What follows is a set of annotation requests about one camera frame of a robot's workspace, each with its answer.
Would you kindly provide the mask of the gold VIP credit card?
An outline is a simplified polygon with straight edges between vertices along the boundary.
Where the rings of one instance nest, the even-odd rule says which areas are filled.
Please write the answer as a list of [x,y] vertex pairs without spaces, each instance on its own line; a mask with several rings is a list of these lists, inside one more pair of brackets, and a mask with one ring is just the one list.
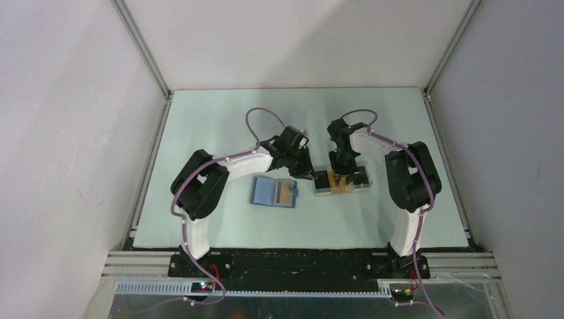
[[274,196],[274,204],[282,207],[294,206],[294,182],[291,180],[277,180]]

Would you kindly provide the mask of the blue leather card holder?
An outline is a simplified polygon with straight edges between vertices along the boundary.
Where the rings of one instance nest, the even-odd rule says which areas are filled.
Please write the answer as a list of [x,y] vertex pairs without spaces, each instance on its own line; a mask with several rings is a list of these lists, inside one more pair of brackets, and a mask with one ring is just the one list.
[[[294,182],[294,206],[292,207],[282,207],[276,206],[274,204],[275,188],[277,180],[291,180]],[[249,198],[249,203],[251,205],[258,205],[264,207],[279,207],[279,208],[290,208],[294,209],[296,207],[297,198],[299,196],[298,182],[294,179],[274,179],[270,177],[257,176],[253,178],[253,183],[251,187],[251,193]]]

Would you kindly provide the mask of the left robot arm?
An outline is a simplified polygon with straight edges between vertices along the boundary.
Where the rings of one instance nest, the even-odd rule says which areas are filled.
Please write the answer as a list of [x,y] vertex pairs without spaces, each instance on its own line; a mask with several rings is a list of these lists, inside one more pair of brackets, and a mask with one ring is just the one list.
[[279,135],[258,141],[242,152],[215,157],[195,151],[170,186],[170,213],[182,224],[182,250],[188,255],[184,267],[193,276],[210,268],[209,216],[218,206],[226,185],[240,177],[287,168],[294,179],[315,178],[306,133],[293,126]]

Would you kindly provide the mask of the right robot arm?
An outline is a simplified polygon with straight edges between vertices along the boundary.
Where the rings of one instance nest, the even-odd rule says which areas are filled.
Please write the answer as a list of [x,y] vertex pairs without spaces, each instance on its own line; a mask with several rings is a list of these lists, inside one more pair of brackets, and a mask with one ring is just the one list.
[[426,213],[442,190],[442,182],[427,145],[402,144],[373,132],[368,124],[349,125],[343,118],[333,120],[327,131],[335,149],[329,159],[335,183],[350,184],[360,177],[358,156],[382,160],[386,168],[388,191],[402,210],[388,244],[388,272],[403,278],[418,260],[420,236]]

